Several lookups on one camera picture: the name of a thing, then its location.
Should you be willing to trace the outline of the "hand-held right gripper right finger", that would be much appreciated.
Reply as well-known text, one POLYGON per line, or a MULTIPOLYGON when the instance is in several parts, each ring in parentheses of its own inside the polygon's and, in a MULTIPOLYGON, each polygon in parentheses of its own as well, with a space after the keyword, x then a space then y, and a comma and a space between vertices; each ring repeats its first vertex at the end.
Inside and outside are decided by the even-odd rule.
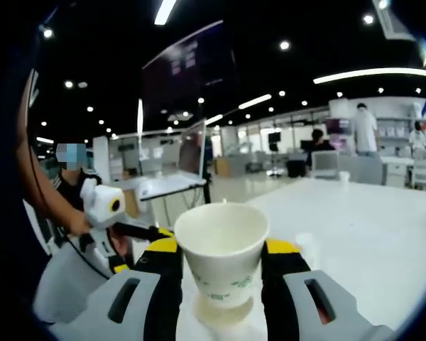
POLYGON ((290 242, 268 238, 261 253, 261 300, 269 340, 393 340, 386 325, 358 312, 355 297, 313 271, 290 242))

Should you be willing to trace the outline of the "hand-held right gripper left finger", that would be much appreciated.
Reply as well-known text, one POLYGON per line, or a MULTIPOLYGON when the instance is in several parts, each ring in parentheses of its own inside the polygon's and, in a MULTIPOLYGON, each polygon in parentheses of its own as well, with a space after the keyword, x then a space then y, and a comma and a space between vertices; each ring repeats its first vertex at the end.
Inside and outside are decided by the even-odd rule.
POLYGON ((82 340, 174 340, 182 302, 182 251, 173 237, 151 242, 130 270, 89 297, 82 340))

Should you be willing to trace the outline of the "person's left hand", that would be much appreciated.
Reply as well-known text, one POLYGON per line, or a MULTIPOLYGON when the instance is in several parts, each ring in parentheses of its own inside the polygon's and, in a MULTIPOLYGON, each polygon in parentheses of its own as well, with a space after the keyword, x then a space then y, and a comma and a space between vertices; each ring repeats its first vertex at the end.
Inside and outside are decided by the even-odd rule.
POLYGON ((88 236, 106 259, 113 256, 126 256, 129 250, 128 239, 113 230, 115 223, 114 217, 100 220, 91 212, 84 213, 76 209, 70 210, 67 216, 68 231, 79 238, 88 236))

